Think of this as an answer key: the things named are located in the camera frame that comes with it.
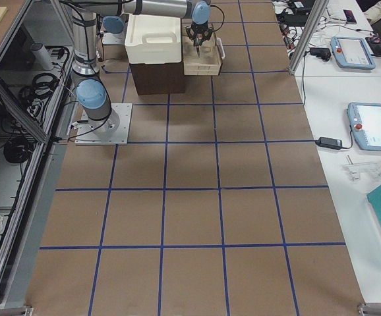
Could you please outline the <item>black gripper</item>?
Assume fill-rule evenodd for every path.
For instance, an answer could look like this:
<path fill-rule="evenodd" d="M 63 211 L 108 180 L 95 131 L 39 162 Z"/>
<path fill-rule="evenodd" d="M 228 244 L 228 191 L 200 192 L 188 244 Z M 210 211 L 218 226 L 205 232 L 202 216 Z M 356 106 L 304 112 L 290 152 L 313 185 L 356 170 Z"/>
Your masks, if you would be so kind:
<path fill-rule="evenodd" d="M 209 27 L 207 22 L 203 24 L 192 22 L 190 26 L 185 27 L 185 31 L 194 45 L 202 45 L 205 41 L 209 41 L 214 33 L 214 29 Z"/>

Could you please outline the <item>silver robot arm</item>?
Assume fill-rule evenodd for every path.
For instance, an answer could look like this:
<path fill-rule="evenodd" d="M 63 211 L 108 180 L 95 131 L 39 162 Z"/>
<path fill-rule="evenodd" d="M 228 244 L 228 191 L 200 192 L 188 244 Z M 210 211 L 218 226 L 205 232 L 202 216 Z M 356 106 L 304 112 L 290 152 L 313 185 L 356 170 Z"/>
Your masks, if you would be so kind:
<path fill-rule="evenodd" d="M 210 39 L 208 26 L 210 1 L 61 1 L 72 10 L 74 62 L 72 72 L 76 97 L 88 116 L 90 131 L 77 137 L 94 135 L 105 141 L 117 131 L 119 115 L 113 109 L 108 92 L 97 69 L 96 37 L 98 16 L 122 14 L 165 16 L 192 20 L 188 37 L 195 47 Z"/>

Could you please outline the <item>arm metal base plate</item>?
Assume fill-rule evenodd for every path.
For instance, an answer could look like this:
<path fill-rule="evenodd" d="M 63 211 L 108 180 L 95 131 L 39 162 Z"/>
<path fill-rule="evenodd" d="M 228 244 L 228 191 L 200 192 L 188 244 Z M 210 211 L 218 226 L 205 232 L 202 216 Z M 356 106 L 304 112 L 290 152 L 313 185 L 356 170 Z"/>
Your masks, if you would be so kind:
<path fill-rule="evenodd" d="M 85 110 L 81 120 L 86 122 L 78 126 L 80 136 L 74 139 L 76 145 L 126 145 L 132 116 L 132 103 L 112 103 L 111 116 L 102 127 L 102 122 L 88 119 Z"/>

